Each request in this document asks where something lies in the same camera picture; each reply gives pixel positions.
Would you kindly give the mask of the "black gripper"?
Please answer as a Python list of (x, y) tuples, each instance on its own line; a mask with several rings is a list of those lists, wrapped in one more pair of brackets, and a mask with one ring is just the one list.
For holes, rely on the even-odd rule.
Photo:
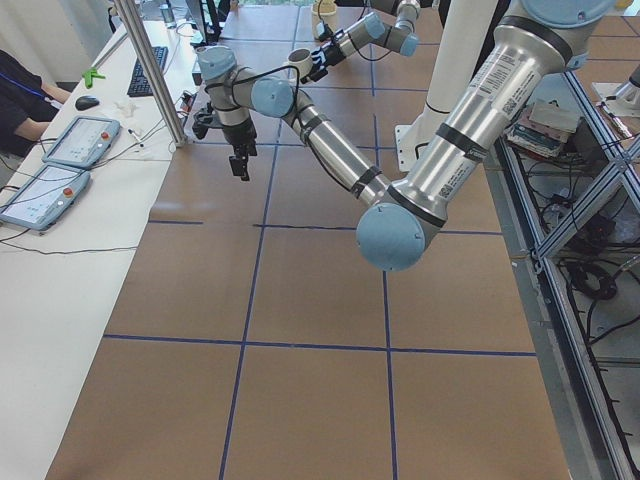
[(242, 181), (249, 181), (249, 160), (257, 155), (257, 132), (253, 120), (245, 119), (240, 124), (224, 125), (222, 131), (225, 140), (234, 150), (234, 155), (229, 157), (233, 175), (240, 176)]
[(318, 68), (336, 66), (345, 59), (345, 55), (335, 42), (327, 42), (314, 51), (314, 65)]

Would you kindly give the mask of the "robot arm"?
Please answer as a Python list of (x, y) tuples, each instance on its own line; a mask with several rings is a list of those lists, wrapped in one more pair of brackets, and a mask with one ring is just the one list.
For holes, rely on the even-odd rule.
[(407, 175), (388, 180), (304, 92), (329, 67), (377, 44), (411, 55), (418, 43), (418, 1), (375, 1), (369, 14), (322, 47), (291, 53), (291, 79), (257, 73), (222, 45), (201, 47), (197, 61), (216, 128), (233, 147), (233, 173), (248, 178), (256, 153), (253, 112), (283, 120), (323, 169), (367, 207), (356, 240), (384, 271), (414, 265), (447, 220), (447, 206), (489, 148), (514, 121), (543, 77), (579, 68), (609, 1), (453, 1), (444, 21), (434, 76), (451, 74), (445, 110), (421, 115), (400, 136), (414, 151)]
[(388, 52), (412, 56), (419, 44), (416, 23), (423, 8), (438, 5), (438, 1), (364, 1), (359, 19), (346, 29), (333, 28), (323, 7), (334, 2), (318, 1), (313, 12), (317, 15), (315, 34), (322, 45), (311, 53), (312, 65), (317, 70), (336, 66), (361, 49), (374, 44)]

